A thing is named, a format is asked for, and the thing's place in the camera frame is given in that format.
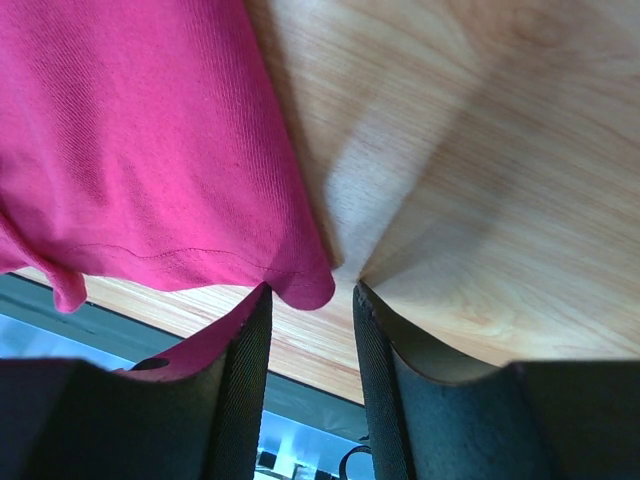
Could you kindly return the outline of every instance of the stitching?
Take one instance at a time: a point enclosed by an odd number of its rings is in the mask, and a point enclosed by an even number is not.
[[[170,252],[165,252],[159,255],[153,255],[153,256],[148,256],[148,257],[142,257],[139,255],[136,255],[135,253],[133,253],[131,250],[128,250],[124,247],[120,247],[118,245],[104,245],[104,244],[100,244],[100,243],[94,243],[94,244],[87,244],[87,245],[76,245],[73,248],[70,248],[69,250],[66,250],[63,255],[69,254],[71,253],[73,250],[79,250],[81,248],[87,248],[87,247],[109,247],[109,248],[115,248],[115,249],[119,249],[119,250],[123,250],[127,253],[129,253],[130,255],[136,257],[137,259],[140,260],[151,260],[151,259],[155,259],[155,258],[163,258],[163,257],[167,257],[167,256],[171,256],[174,255],[176,253],[181,253],[181,252],[189,252],[189,251],[196,251],[196,252],[203,252],[203,253],[223,253],[223,254],[228,254],[228,255],[232,255],[234,257],[239,258],[240,260],[243,260],[244,262],[246,262],[247,264],[259,268],[261,270],[266,270],[268,272],[274,272],[274,273],[282,273],[282,274],[286,274],[286,275],[293,275],[293,276],[299,276],[305,273],[308,273],[309,271],[305,271],[305,272],[287,272],[287,271],[282,271],[282,270],[275,270],[272,268],[267,268],[267,267],[262,267],[260,265],[256,265],[252,262],[249,262],[248,260],[244,259],[243,257],[236,255],[235,253],[232,252],[226,252],[224,250],[206,250],[206,249],[202,249],[202,248],[184,248],[184,249],[180,249],[180,250],[173,250]],[[87,255],[88,252],[73,252],[74,254],[79,254],[79,255]],[[114,255],[112,253],[104,253],[103,255],[107,255],[111,258],[118,258],[121,260],[126,260],[125,257],[121,256],[121,255]],[[239,263],[237,262],[217,262],[218,265],[232,265],[232,266],[240,266]],[[175,265],[169,265],[163,268],[156,268],[156,269],[148,269],[149,272],[164,272],[166,270],[171,270],[175,268]],[[315,283],[307,283],[307,284],[290,284],[288,285],[288,288],[303,288],[303,287],[310,287],[313,285],[316,285],[318,282]]]

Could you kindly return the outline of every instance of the wooden table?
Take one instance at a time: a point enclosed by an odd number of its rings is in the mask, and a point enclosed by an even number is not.
[[[338,291],[271,368],[361,401],[359,277],[481,359],[640,353],[640,3],[250,0]],[[247,289],[91,300],[179,335]]]

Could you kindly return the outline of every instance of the pink fabric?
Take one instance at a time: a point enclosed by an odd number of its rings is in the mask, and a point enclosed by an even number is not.
[[[0,273],[333,294],[241,0],[0,2]]]

